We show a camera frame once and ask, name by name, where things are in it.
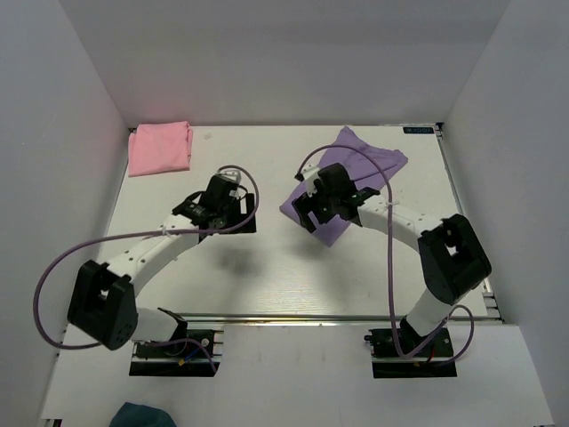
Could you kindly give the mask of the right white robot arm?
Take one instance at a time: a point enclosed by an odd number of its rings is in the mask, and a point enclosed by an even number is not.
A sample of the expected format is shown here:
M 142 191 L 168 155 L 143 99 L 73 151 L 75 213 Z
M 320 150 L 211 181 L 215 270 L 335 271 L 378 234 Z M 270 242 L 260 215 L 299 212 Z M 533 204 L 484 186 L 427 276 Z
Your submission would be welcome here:
M 377 189 L 358 189 L 343 165 L 304 167 L 296 174 L 304 189 L 292 201 L 302 228 L 310 233 L 335 219 L 376 230 L 420 257 L 426 290 L 399 323 L 403 347 L 420 355 L 434 342 L 433 331 L 492 266 L 469 220 L 461 214 L 438 219 L 396 205 Z

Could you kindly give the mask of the purple t shirt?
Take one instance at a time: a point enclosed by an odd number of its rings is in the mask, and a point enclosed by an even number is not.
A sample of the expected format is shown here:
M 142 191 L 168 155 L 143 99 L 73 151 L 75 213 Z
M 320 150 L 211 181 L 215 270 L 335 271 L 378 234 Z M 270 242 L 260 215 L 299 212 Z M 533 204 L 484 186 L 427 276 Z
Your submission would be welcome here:
M 357 137 L 357 135 L 346 126 L 340 130 L 333 145 L 347 145 L 366 153 L 381 167 L 389 179 L 408 163 L 407 156 L 400 150 L 381 149 L 369 145 Z M 351 149 L 327 149 L 324 151 L 317 165 L 323 168 L 335 163 L 342 164 L 346 168 L 349 177 L 355 182 L 357 189 L 369 187 L 381 190 L 385 186 L 385 181 L 377 168 L 363 155 Z M 298 214 L 295 213 L 293 209 L 293 200 L 301 196 L 304 192 L 305 186 L 299 184 L 279 207 L 282 214 L 297 224 L 300 223 L 300 220 Z M 318 224 L 317 221 L 314 221 L 314 223 L 317 229 L 312 233 L 312 236 L 328 247 L 331 247 L 350 225 L 349 222 L 339 217 L 334 217 L 328 223 L 322 225 Z

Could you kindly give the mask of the pink t shirt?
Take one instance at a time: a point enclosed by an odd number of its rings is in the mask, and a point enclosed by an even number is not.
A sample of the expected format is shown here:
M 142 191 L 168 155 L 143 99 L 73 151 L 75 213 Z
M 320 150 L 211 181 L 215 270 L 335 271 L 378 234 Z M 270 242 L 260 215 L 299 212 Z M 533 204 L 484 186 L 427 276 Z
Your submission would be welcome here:
M 187 121 L 139 125 L 128 139 L 128 176 L 188 171 L 192 141 Z

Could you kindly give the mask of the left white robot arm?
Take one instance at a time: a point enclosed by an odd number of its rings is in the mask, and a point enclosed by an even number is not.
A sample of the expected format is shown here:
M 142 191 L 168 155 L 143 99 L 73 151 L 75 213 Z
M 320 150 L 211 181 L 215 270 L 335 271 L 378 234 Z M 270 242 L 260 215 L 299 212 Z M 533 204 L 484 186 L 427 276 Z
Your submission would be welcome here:
M 84 263 L 77 273 L 68 322 L 109 350 L 132 341 L 159 345 L 170 355 L 183 352 L 187 322 L 166 309 L 140 308 L 137 297 L 162 269 L 212 234 L 255 232 L 255 196 L 241 196 L 241 188 L 238 170 L 219 171 L 205 190 L 173 208 L 155 236 L 106 262 Z

